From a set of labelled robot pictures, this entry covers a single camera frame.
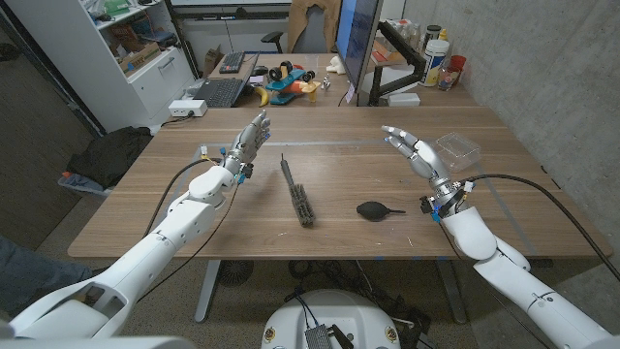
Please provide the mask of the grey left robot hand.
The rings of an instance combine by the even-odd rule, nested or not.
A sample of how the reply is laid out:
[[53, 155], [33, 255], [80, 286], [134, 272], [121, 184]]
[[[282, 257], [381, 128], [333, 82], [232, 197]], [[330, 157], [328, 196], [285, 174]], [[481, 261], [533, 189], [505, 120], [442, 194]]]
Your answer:
[[232, 174], [237, 174], [243, 164], [251, 164], [260, 147], [270, 137], [269, 126], [270, 119], [267, 117], [266, 110], [261, 110], [252, 122], [235, 137], [222, 167]]

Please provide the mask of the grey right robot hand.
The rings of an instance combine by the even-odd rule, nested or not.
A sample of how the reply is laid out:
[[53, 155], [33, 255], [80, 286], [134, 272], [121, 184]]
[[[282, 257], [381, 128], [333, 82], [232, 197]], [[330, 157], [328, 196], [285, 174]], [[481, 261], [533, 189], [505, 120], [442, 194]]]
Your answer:
[[393, 126], [383, 125], [381, 130], [387, 133], [386, 141], [407, 159], [416, 174], [429, 181], [432, 188], [451, 181], [450, 172], [429, 143]]

